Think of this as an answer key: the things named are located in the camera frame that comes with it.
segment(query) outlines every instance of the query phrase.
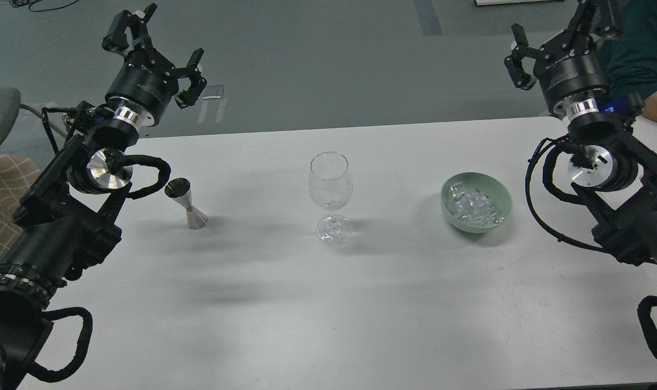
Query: robotic arm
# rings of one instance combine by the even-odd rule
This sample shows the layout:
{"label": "robotic arm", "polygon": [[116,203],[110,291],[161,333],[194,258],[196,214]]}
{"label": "robotic arm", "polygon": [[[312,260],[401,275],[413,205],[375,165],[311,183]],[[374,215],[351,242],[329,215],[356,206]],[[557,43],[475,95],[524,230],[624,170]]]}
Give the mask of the robotic arm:
{"label": "robotic arm", "polygon": [[[612,255],[623,263],[657,264],[657,155],[633,136],[633,123],[644,105],[633,94],[620,101],[609,99],[609,87],[596,57],[593,35],[613,38],[621,34],[621,21],[614,0],[578,0],[577,11],[567,29],[532,49],[521,25],[513,25],[517,46],[505,58],[514,85],[530,89],[540,82],[550,113],[567,116],[568,134],[539,144],[526,172],[526,200],[536,221],[558,241]],[[598,24],[591,31],[594,16]],[[533,76],[522,59],[536,60]],[[535,165],[549,151],[543,168],[546,189],[562,202],[585,206],[596,219],[591,233],[598,247],[584,244],[555,231],[535,212],[530,198],[530,179]],[[557,157],[569,153],[569,176],[575,194],[553,184]],[[599,192],[624,190],[643,169],[642,187],[615,210]],[[653,355],[657,358],[657,331],[649,317],[657,297],[639,304],[639,321]]]}
{"label": "robotic arm", "polygon": [[[44,310],[57,289],[76,281],[83,269],[105,261],[121,240],[121,229],[114,223],[125,200],[146,197],[167,183],[166,162],[125,155],[126,148],[136,143],[141,126],[158,124],[172,97],[180,108],[192,106],[207,82],[197,68],[202,49],[177,68],[152,46],[146,24],[155,9],[151,4],[143,13],[125,10],[114,18],[102,47],[125,61],[105,104],[81,102],[75,108],[44,110],[65,113],[69,137],[21,199],[14,223],[23,234],[0,262],[0,389],[17,388],[27,373],[58,382],[78,370],[90,341],[90,313],[84,308]],[[126,29],[133,38],[130,51]],[[191,86],[179,92],[178,79],[184,77]],[[131,192],[132,165],[157,168],[157,182]],[[71,197],[69,183],[83,193],[110,195],[94,212]],[[83,318],[76,355],[65,368],[46,370],[35,359],[53,321],[67,316]]]}

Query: glass base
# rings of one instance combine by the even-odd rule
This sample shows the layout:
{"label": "glass base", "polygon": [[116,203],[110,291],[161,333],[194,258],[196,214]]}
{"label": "glass base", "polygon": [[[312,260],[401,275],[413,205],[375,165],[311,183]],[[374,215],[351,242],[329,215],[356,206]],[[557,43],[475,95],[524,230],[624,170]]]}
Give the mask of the glass base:
{"label": "glass base", "polygon": [[343,244],[352,232],[352,225],[343,215],[327,215],[317,225],[319,239],[328,245]]}

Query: person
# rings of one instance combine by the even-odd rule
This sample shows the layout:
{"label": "person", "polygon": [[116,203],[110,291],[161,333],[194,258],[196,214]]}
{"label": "person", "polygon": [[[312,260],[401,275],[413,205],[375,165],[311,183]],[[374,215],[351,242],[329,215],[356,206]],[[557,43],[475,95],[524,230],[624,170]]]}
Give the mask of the person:
{"label": "person", "polygon": [[599,50],[610,97],[639,92],[646,104],[642,116],[657,123],[657,0],[631,0],[621,17],[623,34]]}

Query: green bowl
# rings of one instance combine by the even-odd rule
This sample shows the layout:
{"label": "green bowl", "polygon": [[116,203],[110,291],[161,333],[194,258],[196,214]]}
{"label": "green bowl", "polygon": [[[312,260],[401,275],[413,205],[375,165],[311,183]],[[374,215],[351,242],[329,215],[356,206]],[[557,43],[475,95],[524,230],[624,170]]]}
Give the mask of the green bowl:
{"label": "green bowl", "polygon": [[[450,214],[449,211],[447,210],[447,200],[452,197],[449,193],[449,186],[459,182],[463,183],[464,187],[467,190],[478,188],[480,191],[485,192],[490,197],[492,202],[495,203],[497,209],[501,212],[502,217],[504,217],[504,220],[493,227],[478,227],[469,224],[464,224],[463,222],[455,218],[454,215]],[[452,225],[454,225],[460,230],[463,230],[464,232],[469,232],[469,233],[489,232],[490,230],[496,228],[497,226],[504,224],[504,222],[506,222],[509,219],[509,215],[512,214],[512,197],[509,194],[507,188],[502,183],[495,180],[495,178],[485,175],[484,173],[465,172],[465,173],[459,173],[458,175],[453,175],[452,177],[448,178],[447,181],[445,181],[444,185],[442,185],[442,190],[440,192],[440,195],[442,202],[442,210],[445,212],[445,217],[447,217],[447,220]]]}

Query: metal jigger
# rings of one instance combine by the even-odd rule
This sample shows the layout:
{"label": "metal jigger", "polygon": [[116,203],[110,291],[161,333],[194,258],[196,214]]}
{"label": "metal jigger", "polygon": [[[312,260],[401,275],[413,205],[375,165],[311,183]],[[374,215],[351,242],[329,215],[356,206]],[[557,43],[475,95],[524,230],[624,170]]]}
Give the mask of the metal jigger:
{"label": "metal jigger", "polygon": [[208,222],[208,216],[191,204],[191,183],[185,178],[170,180],[165,185],[165,195],[186,209],[186,222],[190,229],[200,229]]}

